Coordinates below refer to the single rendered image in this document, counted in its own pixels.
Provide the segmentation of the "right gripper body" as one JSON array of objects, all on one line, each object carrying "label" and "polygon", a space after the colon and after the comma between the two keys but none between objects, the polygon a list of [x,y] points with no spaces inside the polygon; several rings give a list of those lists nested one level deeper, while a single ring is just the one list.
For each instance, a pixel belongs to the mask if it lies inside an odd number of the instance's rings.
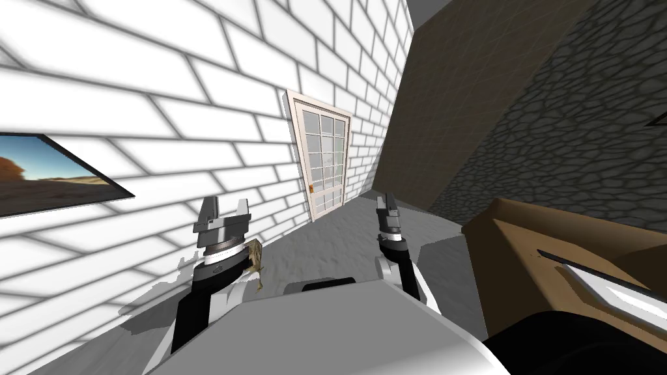
[{"label": "right gripper body", "polygon": [[379,231],[382,237],[401,237],[398,209],[378,209],[377,216]]}]

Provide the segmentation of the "olive ragged object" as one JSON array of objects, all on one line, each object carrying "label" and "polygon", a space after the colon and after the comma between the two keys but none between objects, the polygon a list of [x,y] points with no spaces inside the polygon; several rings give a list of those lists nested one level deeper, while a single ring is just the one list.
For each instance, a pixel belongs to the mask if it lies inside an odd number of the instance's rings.
[{"label": "olive ragged object", "polygon": [[261,266],[263,246],[257,239],[252,239],[246,245],[249,250],[249,261],[251,262],[250,267],[246,271],[249,275],[254,273],[257,274],[258,285],[256,292],[258,292],[263,288],[261,283],[261,271],[263,270],[263,267]]}]

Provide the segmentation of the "brown cabinet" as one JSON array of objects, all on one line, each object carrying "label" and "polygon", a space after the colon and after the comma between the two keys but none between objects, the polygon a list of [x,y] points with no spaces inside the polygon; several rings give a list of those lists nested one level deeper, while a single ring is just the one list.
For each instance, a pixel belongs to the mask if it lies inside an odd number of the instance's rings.
[{"label": "brown cabinet", "polygon": [[667,332],[596,300],[548,252],[667,299],[667,234],[533,204],[494,199],[462,228],[492,336],[532,314],[575,313],[667,353]]}]

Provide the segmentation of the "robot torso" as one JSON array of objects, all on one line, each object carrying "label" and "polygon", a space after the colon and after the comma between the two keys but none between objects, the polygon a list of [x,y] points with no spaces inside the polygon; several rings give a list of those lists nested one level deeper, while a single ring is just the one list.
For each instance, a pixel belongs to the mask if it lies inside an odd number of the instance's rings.
[{"label": "robot torso", "polygon": [[384,280],[243,302],[148,375],[509,375]]}]

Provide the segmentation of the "white door with glass panes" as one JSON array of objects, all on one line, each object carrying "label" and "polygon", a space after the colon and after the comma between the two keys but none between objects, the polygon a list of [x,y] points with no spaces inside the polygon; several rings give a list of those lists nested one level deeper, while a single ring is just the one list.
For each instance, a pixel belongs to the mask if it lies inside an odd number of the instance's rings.
[{"label": "white door with glass panes", "polygon": [[284,101],[296,136],[310,217],[315,221],[345,203],[352,115],[293,90],[286,90]]}]

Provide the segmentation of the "black framed landscape picture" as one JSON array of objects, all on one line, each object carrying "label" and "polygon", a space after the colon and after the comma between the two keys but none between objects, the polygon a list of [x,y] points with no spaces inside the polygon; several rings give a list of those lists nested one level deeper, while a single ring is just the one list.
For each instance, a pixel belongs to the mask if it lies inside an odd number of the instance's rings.
[{"label": "black framed landscape picture", "polygon": [[0,132],[0,218],[132,197],[44,134]]}]

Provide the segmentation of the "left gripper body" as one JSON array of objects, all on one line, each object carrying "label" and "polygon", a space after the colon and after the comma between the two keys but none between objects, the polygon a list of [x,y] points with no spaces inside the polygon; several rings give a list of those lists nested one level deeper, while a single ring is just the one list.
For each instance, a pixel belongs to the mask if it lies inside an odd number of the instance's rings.
[{"label": "left gripper body", "polygon": [[251,214],[244,214],[196,222],[193,232],[197,234],[197,248],[244,237],[248,232],[250,219]]}]

